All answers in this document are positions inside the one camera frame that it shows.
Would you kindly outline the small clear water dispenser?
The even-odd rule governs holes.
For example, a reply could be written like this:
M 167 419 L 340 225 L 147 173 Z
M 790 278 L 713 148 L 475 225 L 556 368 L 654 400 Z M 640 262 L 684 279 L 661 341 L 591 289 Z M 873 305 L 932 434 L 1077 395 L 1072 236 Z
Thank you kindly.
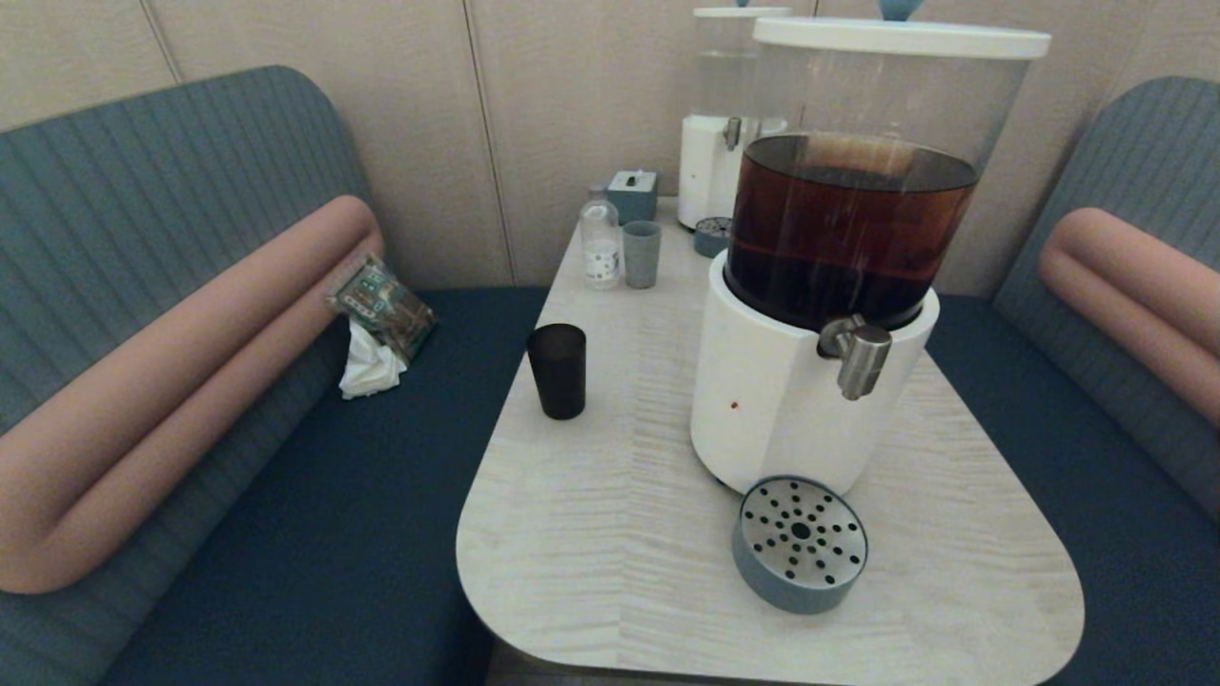
M 695 78 L 689 114 L 682 121 L 677 208 L 680 223 L 687 229 L 734 212 L 743 153 L 760 126 L 749 111 L 758 61 L 754 24 L 759 18 L 791 13 L 788 6 L 693 10 Z

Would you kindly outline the dark brown plastic cup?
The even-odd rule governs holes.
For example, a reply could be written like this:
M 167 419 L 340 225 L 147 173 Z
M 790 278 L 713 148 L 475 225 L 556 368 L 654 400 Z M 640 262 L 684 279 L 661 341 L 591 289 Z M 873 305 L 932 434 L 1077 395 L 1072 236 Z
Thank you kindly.
M 584 331 L 571 323 L 549 323 L 529 334 L 527 355 L 548 417 L 571 420 L 583 413 L 586 345 Z

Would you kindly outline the metal dispenser tap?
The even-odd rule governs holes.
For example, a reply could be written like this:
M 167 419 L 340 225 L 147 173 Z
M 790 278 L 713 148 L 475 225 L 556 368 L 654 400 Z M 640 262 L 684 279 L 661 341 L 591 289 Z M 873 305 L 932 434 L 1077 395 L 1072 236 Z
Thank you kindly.
M 856 402 L 872 394 L 892 342 L 888 330 L 867 323 L 858 312 L 824 326 L 819 334 L 819 353 L 841 360 L 837 383 L 845 400 Z

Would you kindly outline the teal ribbed sofa bench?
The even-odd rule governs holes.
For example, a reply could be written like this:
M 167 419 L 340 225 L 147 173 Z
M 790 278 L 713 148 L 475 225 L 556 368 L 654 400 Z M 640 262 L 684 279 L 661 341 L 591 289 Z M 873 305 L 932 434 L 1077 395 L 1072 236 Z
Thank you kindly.
M 1220 686 L 1220 402 L 1198 413 L 1042 283 L 1085 208 L 1220 271 L 1220 83 L 1172 74 L 1103 109 L 998 294 L 942 295 L 928 355 L 1078 574 L 1082 638 L 1039 686 Z
M 260 67 L 0 134 L 0 435 L 336 198 L 336 106 Z M 547 291 L 432 291 L 399 386 L 354 400 L 336 319 L 109 560 L 0 591 L 0 686 L 483 686 L 458 519 Z

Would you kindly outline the grey-blue cup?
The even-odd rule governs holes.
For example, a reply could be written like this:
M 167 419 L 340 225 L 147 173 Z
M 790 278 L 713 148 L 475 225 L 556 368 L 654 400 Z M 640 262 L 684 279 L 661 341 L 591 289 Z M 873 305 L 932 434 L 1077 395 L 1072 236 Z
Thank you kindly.
M 622 227 L 623 282 L 632 291 L 650 291 L 658 284 L 661 226 L 638 220 Z

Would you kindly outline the clear plastic bottle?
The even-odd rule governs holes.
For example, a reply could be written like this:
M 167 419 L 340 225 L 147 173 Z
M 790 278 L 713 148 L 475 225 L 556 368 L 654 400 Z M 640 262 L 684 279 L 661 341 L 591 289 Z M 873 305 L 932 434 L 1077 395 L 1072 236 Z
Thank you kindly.
M 612 291 L 621 277 L 621 237 L 619 209 L 610 203 L 606 184 L 588 187 L 588 199 L 580 209 L 577 226 L 586 286 L 592 291 Z

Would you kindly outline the large blue-grey perforated drip tray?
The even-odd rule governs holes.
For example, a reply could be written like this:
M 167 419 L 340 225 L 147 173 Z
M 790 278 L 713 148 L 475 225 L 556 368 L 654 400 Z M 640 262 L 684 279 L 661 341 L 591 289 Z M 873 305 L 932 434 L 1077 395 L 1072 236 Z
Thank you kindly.
M 776 474 L 745 491 L 732 555 L 754 594 L 781 612 L 814 615 L 842 604 L 866 568 L 870 543 L 839 494 Z

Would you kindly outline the small blue-grey drip tray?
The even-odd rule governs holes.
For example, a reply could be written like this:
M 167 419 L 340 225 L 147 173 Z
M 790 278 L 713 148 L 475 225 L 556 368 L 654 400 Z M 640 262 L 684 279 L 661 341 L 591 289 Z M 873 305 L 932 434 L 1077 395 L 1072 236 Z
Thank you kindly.
M 695 225 L 693 248 L 694 251 L 708 259 L 719 256 L 720 251 L 727 251 L 732 240 L 733 220 L 726 216 L 714 216 L 699 221 Z

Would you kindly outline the pink bolster cushion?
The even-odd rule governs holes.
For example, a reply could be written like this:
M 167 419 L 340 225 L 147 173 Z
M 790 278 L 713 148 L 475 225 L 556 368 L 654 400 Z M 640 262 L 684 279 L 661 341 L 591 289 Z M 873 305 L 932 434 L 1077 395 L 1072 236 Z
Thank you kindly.
M 1220 430 L 1220 271 L 1110 212 L 1050 231 L 1043 284 Z
M 336 319 L 384 242 L 344 195 L 162 312 L 0 435 L 0 591 L 66 590 L 116 555 Z

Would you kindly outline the green printed snack packet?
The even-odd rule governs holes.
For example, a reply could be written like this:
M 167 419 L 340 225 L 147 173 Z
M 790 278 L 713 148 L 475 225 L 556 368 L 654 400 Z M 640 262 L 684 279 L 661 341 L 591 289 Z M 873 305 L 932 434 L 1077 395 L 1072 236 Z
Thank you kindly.
M 375 251 L 349 260 L 332 278 L 325 300 L 406 364 L 414 363 L 439 323 L 436 310 L 396 280 Z

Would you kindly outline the crumpled white tissue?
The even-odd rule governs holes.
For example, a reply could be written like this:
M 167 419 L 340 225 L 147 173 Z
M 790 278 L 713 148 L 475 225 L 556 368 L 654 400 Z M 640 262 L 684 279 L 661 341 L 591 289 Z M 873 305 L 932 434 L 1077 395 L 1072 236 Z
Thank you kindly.
M 399 378 L 409 369 L 406 361 L 388 345 L 379 343 L 375 334 L 348 320 L 350 341 L 339 391 L 344 400 L 361 395 L 375 395 L 399 386 Z

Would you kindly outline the blue-grey tissue box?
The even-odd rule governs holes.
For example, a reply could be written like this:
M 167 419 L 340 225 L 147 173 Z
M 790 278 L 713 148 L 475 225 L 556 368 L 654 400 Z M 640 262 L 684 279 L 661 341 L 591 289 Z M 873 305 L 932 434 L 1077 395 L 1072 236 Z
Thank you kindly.
M 658 171 L 621 170 L 608 186 L 608 200 L 619 212 L 619 225 L 653 221 L 658 216 Z

